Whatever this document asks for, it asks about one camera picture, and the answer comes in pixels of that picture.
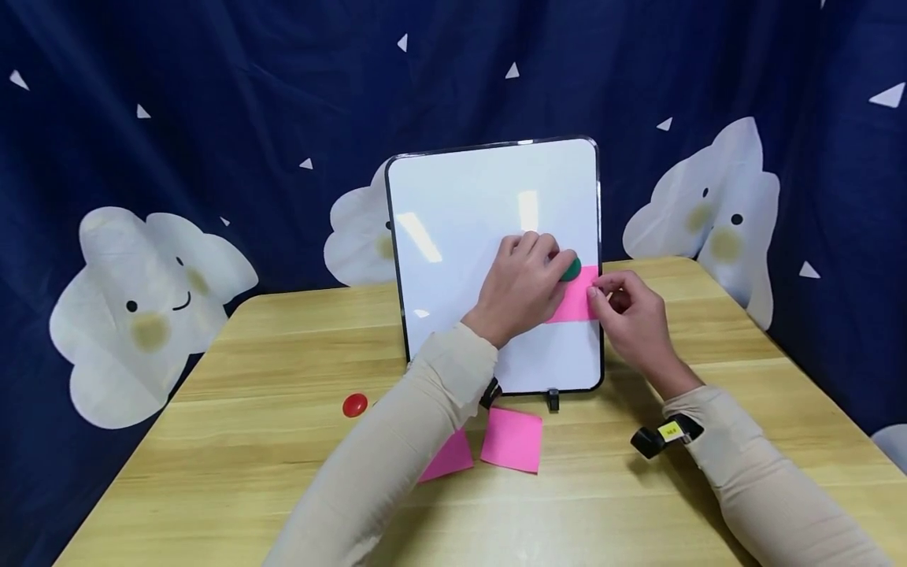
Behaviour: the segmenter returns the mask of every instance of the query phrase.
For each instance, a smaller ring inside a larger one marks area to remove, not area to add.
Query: person's left hand
[[[463,324],[497,348],[554,315],[566,284],[561,276],[576,252],[558,247],[551,234],[508,236],[479,292],[479,301]]]

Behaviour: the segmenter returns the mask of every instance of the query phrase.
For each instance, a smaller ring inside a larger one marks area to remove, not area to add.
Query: wrist
[[[673,351],[652,360],[652,364],[643,369],[643,374],[663,400],[703,386],[699,376]]]
[[[493,319],[486,311],[476,307],[464,315],[460,322],[471,329],[478,337],[484,338],[493,347],[500,350],[508,343],[510,338],[501,329],[500,325],[495,324]]]

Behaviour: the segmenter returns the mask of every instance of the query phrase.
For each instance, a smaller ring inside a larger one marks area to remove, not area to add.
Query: white board surface
[[[550,232],[600,265],[598,150],[588,138],[403,154],[386,167],[407,354],[475,305],[501,239]],[[588,390],[602,379],[597,321],[549,323],[501,351],[505,394]]]

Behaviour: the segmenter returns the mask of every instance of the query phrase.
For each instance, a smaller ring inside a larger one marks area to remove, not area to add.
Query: cloud cutout
[[[105,429],[135,425],[167,403],[190,354],[204,352],[223,305],[258,275],[225,239],[188,220],[104,207],[79,226],[85,267],[50,317],[54,346],[73,364],[76,411]]]
[[[385,166],[372,183],[344,193],[331,207],[325,265],[346,286],[385,283],[396,278],[394,243],[388,226]]]
[[[882,452],[907,474],[907,424],[889,425],[873,434]]]
[[[763,171],[756,121],[729,124],[715,140],[670,168],[624,229],[632,258],[697,257],[761,327],[774,301],[767,255],[780,183]]]

